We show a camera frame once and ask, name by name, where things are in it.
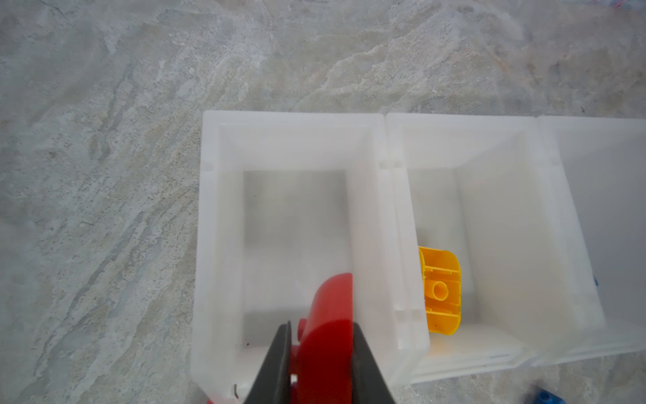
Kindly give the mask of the red curved lego brick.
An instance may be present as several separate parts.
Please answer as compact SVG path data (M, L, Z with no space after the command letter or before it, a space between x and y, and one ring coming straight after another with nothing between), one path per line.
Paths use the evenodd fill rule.
M290 372L297 403L350 403L353 354L353 275L338 274L316 291L298 325Z

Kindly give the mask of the yellow curved lego brick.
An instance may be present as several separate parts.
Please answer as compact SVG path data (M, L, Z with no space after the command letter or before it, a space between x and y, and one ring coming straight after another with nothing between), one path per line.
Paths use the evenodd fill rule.
M447 250L419 247L427 326L453 335L462 318L462 277L457 257Z

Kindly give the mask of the small blue lego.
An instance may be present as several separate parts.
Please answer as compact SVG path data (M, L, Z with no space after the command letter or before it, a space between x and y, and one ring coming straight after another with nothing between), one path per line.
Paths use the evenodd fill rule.
M554 394L544 390L543 388L537 389L531 396L530 404L565 404L566 401Z

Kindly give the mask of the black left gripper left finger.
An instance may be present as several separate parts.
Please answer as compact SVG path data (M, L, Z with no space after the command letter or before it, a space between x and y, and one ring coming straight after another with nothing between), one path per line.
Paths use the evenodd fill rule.
M245 404L290 404L291 322L279 326Z

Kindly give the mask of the white three-compartment bin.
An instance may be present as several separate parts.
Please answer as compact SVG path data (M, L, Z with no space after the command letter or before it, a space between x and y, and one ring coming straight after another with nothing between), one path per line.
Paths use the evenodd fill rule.
M207 111L195 274L214 403L335 277L391 386L643 350L645 123Z

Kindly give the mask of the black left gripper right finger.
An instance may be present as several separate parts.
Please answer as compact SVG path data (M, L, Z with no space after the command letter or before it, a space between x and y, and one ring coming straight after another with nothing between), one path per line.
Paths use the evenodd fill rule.
M395 404L368 342L353 323L352 404Z

